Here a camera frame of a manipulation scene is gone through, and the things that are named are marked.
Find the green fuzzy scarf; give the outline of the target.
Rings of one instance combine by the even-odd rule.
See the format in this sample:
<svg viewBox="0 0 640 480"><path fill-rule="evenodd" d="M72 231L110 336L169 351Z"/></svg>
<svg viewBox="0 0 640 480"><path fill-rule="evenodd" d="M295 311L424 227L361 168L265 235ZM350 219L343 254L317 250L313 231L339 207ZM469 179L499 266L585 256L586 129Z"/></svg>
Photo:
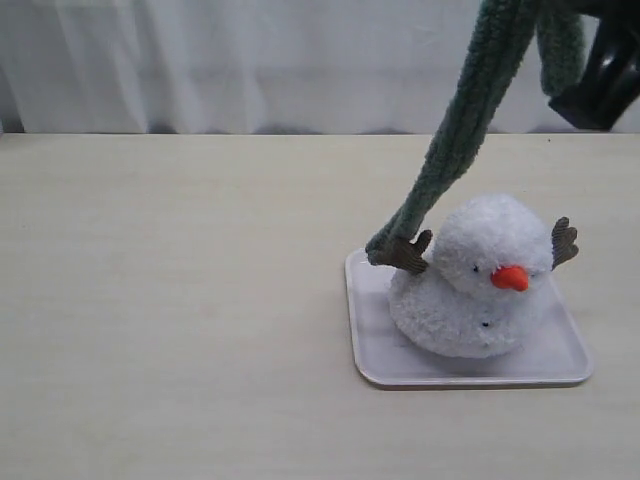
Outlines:
<svg viewBox="0 0 640 480"><path fill-rule="evenodd" d="M427 212L474 162L524 56L535 43L548 98L575 84L584 68L584 29L563 1L484 1L476 17L455 93L430 141L416 180L389 221L366 243L368 262L425 270Z"/></svg>

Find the white square tray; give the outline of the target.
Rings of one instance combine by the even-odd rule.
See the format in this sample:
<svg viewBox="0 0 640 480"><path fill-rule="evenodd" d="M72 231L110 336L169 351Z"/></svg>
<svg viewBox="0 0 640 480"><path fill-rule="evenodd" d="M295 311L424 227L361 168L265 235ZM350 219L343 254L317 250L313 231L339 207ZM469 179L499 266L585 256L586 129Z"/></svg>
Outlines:
<svg viewBox="0 0 640 480"><path fill-rule="evenodd" d="M564 388L594 373L594 358L553 278L543 284L543 323L523 345L483 360L448 358L413 345L389 315L387 291L394 270L369 264L365 251L344 263L354 364L377 388Z"/></svg>

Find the white backdrop curtain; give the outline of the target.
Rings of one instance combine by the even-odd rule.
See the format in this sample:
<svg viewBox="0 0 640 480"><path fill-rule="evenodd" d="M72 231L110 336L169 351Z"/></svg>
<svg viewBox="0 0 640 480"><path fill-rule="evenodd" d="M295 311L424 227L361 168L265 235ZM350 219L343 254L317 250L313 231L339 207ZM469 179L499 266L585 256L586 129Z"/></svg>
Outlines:
<svg viewBox="0 0 640 480"><path fill-rule="evenodd" d="M6 133L430 134L475 1L5 1Z"/></svg>

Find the white plush snowman toy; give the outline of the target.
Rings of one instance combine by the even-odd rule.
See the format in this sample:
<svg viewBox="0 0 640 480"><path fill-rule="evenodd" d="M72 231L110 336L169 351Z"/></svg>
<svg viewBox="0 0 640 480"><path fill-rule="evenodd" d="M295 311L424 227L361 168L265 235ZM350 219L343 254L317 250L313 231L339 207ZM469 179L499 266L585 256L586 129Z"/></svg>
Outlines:
<svg viewBox="0 0 640 480"><path fill-rule="evenodd" d="M394 261L388 290L394 326L434 354L486 359L518 347L541 322L537 307L554 270L574 259L578 230L566 216L547 226L507 194L472 198L437 232Z"/></svg>

